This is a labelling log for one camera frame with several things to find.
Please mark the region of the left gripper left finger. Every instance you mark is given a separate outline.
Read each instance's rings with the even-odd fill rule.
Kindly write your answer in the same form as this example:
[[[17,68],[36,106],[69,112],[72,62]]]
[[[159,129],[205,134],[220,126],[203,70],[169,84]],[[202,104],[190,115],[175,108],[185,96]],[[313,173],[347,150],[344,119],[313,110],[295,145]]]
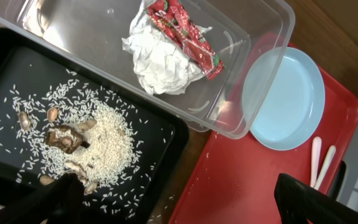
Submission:
[[[80,223],[84,187],[75,174],[58,180],[0,209],[0,224]]]

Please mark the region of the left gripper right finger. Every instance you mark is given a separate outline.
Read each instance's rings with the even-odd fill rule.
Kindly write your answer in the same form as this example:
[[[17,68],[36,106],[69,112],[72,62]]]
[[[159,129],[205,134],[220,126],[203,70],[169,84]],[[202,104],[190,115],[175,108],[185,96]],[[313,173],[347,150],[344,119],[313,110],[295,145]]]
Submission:
[[[294,177],[278,175],[274,197],[283,224],[358,224],[358,213]]]

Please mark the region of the rice and food scraps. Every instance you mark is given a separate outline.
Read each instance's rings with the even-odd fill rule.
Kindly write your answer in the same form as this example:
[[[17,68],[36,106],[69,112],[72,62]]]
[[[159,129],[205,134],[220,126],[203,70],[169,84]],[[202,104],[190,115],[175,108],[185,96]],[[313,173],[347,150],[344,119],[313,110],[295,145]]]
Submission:
[[[134,220],[175,132],[75,72],[0,73],[0,176],[16,187],[76,172],[86,207]]]

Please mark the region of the red snack wrapper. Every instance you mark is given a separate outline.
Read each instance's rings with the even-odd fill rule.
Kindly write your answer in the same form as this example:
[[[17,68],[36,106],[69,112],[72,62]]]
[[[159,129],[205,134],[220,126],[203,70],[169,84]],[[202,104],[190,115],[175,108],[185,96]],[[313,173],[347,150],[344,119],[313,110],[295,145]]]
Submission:
[[[157,0],[145,11],[152,22],[196,62],[209,80],[224,70],[223,61],[179,0]]]

